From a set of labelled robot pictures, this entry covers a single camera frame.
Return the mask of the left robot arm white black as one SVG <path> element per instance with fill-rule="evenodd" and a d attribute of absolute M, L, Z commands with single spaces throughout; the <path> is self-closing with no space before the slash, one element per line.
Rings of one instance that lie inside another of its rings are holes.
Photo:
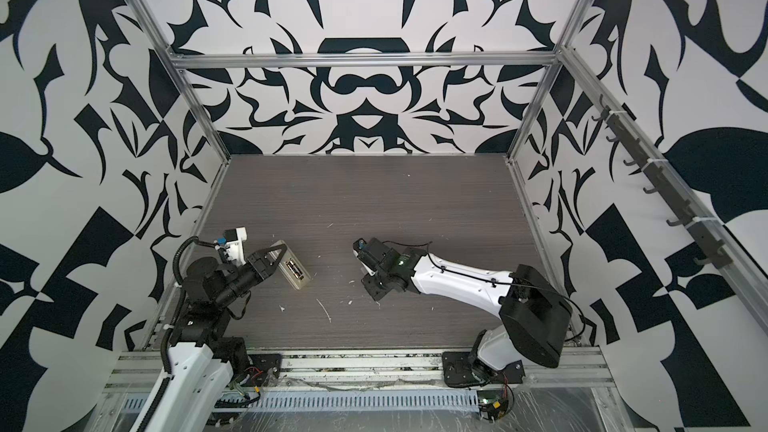
<path fill-rule="evenodd" d="M 161 339 L 161 372 L 134 431 L 222 429 L 239 419 L 214 411 L 225 388 L 238 384 L 251 366 L 244 339 L 225 335 L 229 322 L 242 318 L 230 306 L 239 298 L 249 300 L 251 289 L 271 277 L 289 252 L 281 243 L 243 259 L 202 257 L 182 273 L 181 256 L 192 244 L 224 254 L 222 239 L 210 243 L 196 236 L 177 249 L 172 269 L 180 297 Z"/>

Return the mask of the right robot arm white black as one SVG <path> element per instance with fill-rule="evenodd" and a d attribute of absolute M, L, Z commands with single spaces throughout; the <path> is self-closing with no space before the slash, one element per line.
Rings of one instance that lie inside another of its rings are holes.
<path fill-rule="evenodd" d="M 501 325 L 479 333 L 463 360 L 473 377 L 488 381 L 507 367 L 559 366 L 573 314 L 560 294 L 535 268 L 478 269 L 444 260 L 426 244 L 358 239 L 352 246 L 365 271 L 361 282 L 375 301 L 391 291 L 446 297 L 483 310 Z"/>

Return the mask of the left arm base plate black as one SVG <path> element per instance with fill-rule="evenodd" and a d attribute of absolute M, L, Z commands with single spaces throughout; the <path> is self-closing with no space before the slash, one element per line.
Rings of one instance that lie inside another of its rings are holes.
<path fill-rule="evenodd" d="M 281 376 L 283 355 L 280 353 L 249 354 L 245 369 L 234 375 L 234 380 L 244 388 L 270 386 Z"/>

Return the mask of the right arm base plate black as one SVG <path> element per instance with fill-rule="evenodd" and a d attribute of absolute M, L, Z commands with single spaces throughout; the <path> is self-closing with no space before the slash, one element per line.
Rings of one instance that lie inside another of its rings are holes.
<path fill-rule="evenodd" d="M 525 369 L 521 361 L 513 362 L 502 371 L 495 371 L 475 359 L 470 352 L 441 354 L 443 382 L 449 388 L 483 387 L 491 384 L 518 385 L 524 382 Z"/>

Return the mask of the white remote control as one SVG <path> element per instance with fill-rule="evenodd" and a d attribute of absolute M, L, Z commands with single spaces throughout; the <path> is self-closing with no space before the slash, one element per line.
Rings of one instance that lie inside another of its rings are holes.
<path fill-rule="evenodd" d="M 278 240 L 273 245 L 276 244 L 286 243 L 283 240 Z M 308 273 L 306 267 L 301 263 L 301 261 L 289 246 L 282 262 L 278 265 L 278 269 L 295 290 L 301 290 L 305 288 L 312 280 L 312 277 Z"/>

